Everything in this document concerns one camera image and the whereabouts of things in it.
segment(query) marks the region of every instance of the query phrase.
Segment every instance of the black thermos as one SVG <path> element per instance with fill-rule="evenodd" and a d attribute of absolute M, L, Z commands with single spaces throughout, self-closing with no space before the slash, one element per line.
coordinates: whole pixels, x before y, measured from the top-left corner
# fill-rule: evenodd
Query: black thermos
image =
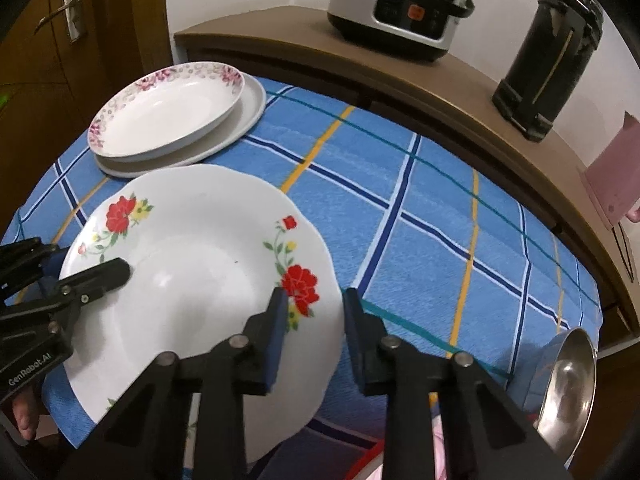
<path fill-rule="evenodd" d="M 602 36 L 596 0 L 538 0 L 538 11 L 493 102 L 525 137 L 540 142 L 567 102 Z"/>

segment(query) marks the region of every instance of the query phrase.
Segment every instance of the checkered tablecloth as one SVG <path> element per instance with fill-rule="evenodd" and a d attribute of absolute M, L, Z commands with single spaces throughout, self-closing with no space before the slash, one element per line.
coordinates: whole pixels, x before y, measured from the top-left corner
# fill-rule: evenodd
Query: checkered tablecloth
<path fill-rule="evenodd" d="M 261 79 L 269 101 L 239 142 L 206 160 L 286 192 L 318 228 L 340 286 L 390 333 L 436 355 L 464 349 L 505 384 L 557 332 L 602 323 L 596 284 L 529 211 L 434 142 L 369 112 Z M 105 177 L 83 134 L 49 168 L 2 242 L 71 244 L 125 180 Z M 78 446 L 94 426 L 63 367 L 43 391 Z M 252 478 L 340 480 L 382 438 L 384 399 L 356 392 L 347 354 L 316 417 Z"/>

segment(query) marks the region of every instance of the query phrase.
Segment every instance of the metal bolt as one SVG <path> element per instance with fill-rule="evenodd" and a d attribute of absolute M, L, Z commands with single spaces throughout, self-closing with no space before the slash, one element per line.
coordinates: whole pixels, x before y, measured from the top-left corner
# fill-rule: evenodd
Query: metal bolt
<path fill-rule="evenodd" d="M 453 356 L 453 359 L 464 368 L 471 366 L 474 362 L 474 357 L 466 352 L 458 352 Z"/>
<path fill-rule="evenodd" d="M 244 348 L 249 344 L 249 338 L 244 334 L 236 334 L 229 338 L 231 348 Z"/>
<path fill-rule="evenodd" d="M 400 346 L 401 340 L 395 335 L 385 335 L 380 342 L 382 343 L 382 346 L 389 348 L 390 350 L 395 350 Z"/>
<path fill-rule="evenodd" d="M 177 355 L 173 352 L 162 352 L 156 357 L 156 364 L 160 366 L 169 366 L 175 363 Z"/>

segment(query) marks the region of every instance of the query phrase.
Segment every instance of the metal bowl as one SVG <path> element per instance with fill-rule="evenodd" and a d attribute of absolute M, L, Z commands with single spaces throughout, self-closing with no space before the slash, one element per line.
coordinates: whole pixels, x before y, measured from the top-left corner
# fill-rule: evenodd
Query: metal bowl
<path fill-rule="evenodd" d="M 596 352 L 587 333 L 555 336 L 516 374 L 508 394 L 567 462 L 587 427 L 596 389 Z"/>

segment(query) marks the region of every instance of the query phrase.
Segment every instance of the plaid tablecloth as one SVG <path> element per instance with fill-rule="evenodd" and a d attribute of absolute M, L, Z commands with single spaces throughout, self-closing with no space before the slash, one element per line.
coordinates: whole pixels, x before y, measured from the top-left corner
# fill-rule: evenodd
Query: plaid tablecloth
<path fill-rule="evenodd" d="M 502 384 L 557 332 L 602 323 L 596 284 L 529 211 L 434 142 L 374 114 L 261 79 L 258 124 L 206 160 L 286 192 L 318 228 L 340 286 L 356 286 L 390 333 L 423 351 L 471 352 Z M 3 243 L 70 244 L 125 180 L 105 177 L 86 136 L 55 161 Z M 78 446 L 94 426 L 63 367 L 43 398 Z M 383 436 L 384 399 L 361 397 L 343 351 L 316 417 L 253 468 L 252 478 L 340 480 Z"/>

